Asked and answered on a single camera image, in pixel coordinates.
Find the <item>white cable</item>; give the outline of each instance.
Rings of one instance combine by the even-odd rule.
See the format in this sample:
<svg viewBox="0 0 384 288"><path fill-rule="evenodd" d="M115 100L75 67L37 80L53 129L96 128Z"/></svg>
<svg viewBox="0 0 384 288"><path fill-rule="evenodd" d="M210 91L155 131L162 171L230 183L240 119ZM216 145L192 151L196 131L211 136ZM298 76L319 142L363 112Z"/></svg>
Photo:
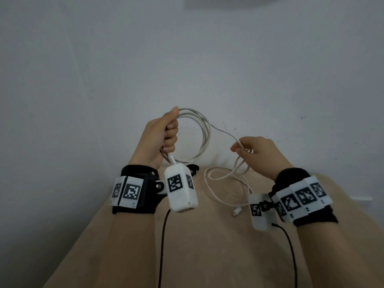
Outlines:
<svg viewBox="0 0 384 288"><path fill-rule="evenodd" d="M172 155L169 155L166 152L164 152L163 150L161 150L164 158L170 164L176 164L176 163L191 164L194 161L198 160L204 154L204 152L207 150L207 147L208 147L209 142L211 140L211 126L214 129L217 129L217 130L219 130L221 132L224 132L224 133L232 136L239 143L240 147L242 147L244 149L243 145L241 144L241 142L236 137L234 137L229 132L221 130L221 129L215 127L214 125L212 125L208 121L208 119L203 114L201 114L199 111L191 109L191 108L181 108L180 112L179 112L179 116L177 118L185 118L185 117L193 119L194 121L197 122L197 124L200 126L200 128L201 128L201 130L203 132L203 141L202 141L202 144L200 146L200 149L199 149L199 152L197 153L197 155L195 155L192 158L187 159L187 160L176 159ZM240 168L240 166L244 163L244 160L243 160L239 165L237 165L237 162L239 161L239 159L240 159L240 157L238 157L236 159L235 166L234 166L233 170L230 170L230 169L227 169L227 168L222 168L222 167L211 167L211 168L206 169L205 172L204 172L204 181L207 184L207 187L210 190L210 192L212 193L212 195L214 196L214 198L218 202L220 202L222 204L225 204L225 205L228 205L228 206L231 206L231 207L237 207L237 208L246 206L248 204L248 202L245 202L243 204L231 204L231 203L227 203L227 202L222 201L212 191L211 187L208 184L207 176L206 175L207 175L207 171L209 171L209 170L211 170L213 168L222 168L222 169L229 170L230 172L228 174L226 174L224 172L221 172L221 171L211 171L211 172L208 173L208 178L211 179L211 180L223 180L223 179L228 178L228 177L233 177L233 178L235 178L236 180L240 181L242 184L244 184L247 187L247 189L246 189L246 192L247 192L246 196L248 197L248 193L249 192L253 193L253 190L249 187L248 181L247 181L247 179L243 175L248 172L249 166L247 167L247 169L244 172L237 173L238 168ZM224 176L222 176L220 178L212 178L211 174L213 174L213 173L224 174ZM244 181L242 181L241 179L237 178L235 175L240 175L241 177L243 177Z"/></svg>

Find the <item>black cable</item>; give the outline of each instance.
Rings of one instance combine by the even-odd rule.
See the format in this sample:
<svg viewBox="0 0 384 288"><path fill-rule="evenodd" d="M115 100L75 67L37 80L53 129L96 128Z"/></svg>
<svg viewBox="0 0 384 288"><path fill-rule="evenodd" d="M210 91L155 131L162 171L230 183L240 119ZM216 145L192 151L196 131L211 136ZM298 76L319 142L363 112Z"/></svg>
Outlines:
<svg viewBox="0 0 384 288"><path fill-rule="evenodd" d="M285 229L282 228L280 225L275 224L275 223L272 223L272 226L275 226L275 227L278 227L278 228L282 229L283 232L285 233L287 239L288 239L289 246L290 246L290 248L291 248L291 253L292 253L293 269L295 270L295 288L297 288L297 266L296 266L295 252L293 251L293 246L292 246L292 243L291 243L291 239L289 238L289 235L288 235L288 233L285 231Z"/></svg>
<svg viewBox="0 0 384 288"><path fill-rule="evenodd" d="M166 223L167 223L167 218L170 213L170 209L167 212L167 215L164 219L164 224L163 224L163 234L161 235L161 252L160 252L160 269L159 269L159 285L158 287L161 287L161 274L163 272L163 249L164 249L164 233L166 231Z"/></svg>

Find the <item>qr code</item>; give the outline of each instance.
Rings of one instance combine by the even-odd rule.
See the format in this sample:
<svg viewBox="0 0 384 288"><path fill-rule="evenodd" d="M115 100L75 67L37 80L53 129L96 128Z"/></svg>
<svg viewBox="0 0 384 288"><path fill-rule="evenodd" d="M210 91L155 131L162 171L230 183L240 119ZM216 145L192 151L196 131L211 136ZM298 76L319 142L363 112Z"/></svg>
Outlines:
<svg viewBox="0 0 384 288"><path fill-rule="evenodd" d="M284 210L284 208L283 208L283 206L282 206L282 204L281 204L280 201L277 202L277 203L275 204L275 206L276 206L276 210L277 210L277 212L280 214L281 217L287 215L287 213L285 212L285 210Z"/></svg>
<svg viewBox="0 0 384 288"><path fill-rule="evenodd" d="M324 192L323 188L320 186L319 183L313 183L311 184L311 187L319 198L327 195L327 193Z"/></svg>
<svg viewBox="0 0 384 288"><path fill-rule="evenodd" d="M252 216L262 216L260 204L251 204L251 212Z"/></svg>
<svg viewBox="0 0 384 288"><path fill-rule="evenodd" d="M281 202L284 204L287 211L292 211L301 207L300 203L296 200L293 194L284 196L281 198Z"/></svg>
<svg viewBox="0 0 384 288"><path fill-rule="evenodd" d="M187 176L188 187L190 187L191 189L194 189L192 178L187 174L185 174L185 175Z"/></svg>
<svg viewBox="0 0 384 288"><path fill-rule="evenodd" d="M121 188L121 183L115 185L115 189L113 189L112 197L117 197L119 195Z"/></svg>
<svg viewBox="0 0 384 288"><path fill-rule="evenodd" d="M307 205L309 203L317 201L314 194L311 192L311 190L308 187L305 187L304 189L298 190L295 192L297 197L299 197L301 203L303 205Z"/></svg>
<svg viewBox="0 0 384 288"><path fill-rule="evenodd" d="M168 178L168 187L170 192L181 189L183 187L183 183L181 182L180 175Z"/></svg>
<svg viewBox="0 0 384 288"><path fill-rule="evenodd" d="M133 199L137 200L139 196L141 186L127 184L124 189L124 193L122 194L122 197L125 199Z"/></svg>

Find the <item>gray wall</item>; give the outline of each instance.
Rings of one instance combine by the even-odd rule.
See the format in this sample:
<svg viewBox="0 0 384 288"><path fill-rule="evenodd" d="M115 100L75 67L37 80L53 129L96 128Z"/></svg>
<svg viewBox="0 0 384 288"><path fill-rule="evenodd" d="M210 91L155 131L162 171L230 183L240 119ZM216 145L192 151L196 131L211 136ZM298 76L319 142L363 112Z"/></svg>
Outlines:
<svg viewBox="0 0 384 288"><path fill-rule="evenodd" d="M2 287L42 286L174 105L275 140L384 223L383 0L1 2ZM200 132L180 121L176 155ZM232 143L197 163L231 167Z"/></svg>

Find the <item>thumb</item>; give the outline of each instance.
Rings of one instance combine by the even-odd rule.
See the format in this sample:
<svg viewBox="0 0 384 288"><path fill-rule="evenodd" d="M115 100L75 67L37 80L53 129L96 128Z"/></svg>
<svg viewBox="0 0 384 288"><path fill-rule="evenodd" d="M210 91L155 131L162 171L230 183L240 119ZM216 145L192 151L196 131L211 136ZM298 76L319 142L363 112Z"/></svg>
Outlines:
<svg viewBox="0 0 384 288"><path fill-rule="evenodd" d="M168 124L170 124L173 120L177 118L178 115L179 115L179 108L175 106L171 111L167 112L159 119L159 124L161 125L162 128L165 129L168 126Z"/></svg>
<svg viewBox="0 0 384 288"><path fill-rule="evenodd" d="M247 152L245 149L242 149L240 147L237 148L235 151L237 152L239 157L241 157L243 160L245 160L245 162L250 160L253 156L253 154L251 154L250 152Z"/></svg>

